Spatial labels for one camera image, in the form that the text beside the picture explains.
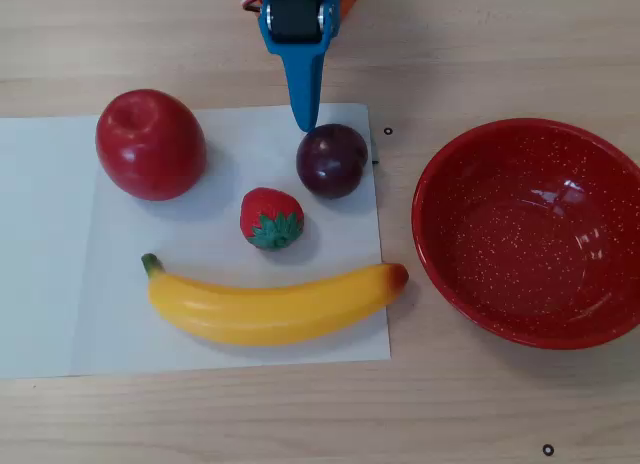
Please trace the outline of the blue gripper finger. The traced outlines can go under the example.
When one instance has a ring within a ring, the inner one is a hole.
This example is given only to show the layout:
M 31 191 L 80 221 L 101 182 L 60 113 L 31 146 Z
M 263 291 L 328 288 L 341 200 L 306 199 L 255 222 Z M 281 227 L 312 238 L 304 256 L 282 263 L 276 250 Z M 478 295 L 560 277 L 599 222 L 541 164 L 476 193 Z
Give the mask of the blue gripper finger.
M 339 5 L 334 2 L 334 37 L 340 28 Z M 331 40 L 320 44 L 268 44 L 282 60 L 291 110 L 298 127 L 309 132 L 316 126 L 325 55 Z

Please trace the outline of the blue gripper body with motor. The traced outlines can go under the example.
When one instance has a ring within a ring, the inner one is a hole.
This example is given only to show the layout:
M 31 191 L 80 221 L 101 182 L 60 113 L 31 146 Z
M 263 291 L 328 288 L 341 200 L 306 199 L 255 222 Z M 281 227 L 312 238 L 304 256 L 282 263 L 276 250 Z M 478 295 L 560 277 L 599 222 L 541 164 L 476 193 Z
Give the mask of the blue gripper body with motor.
M 320 44 L 334 38 L 334 0 L 262 0 L 268 44 Z

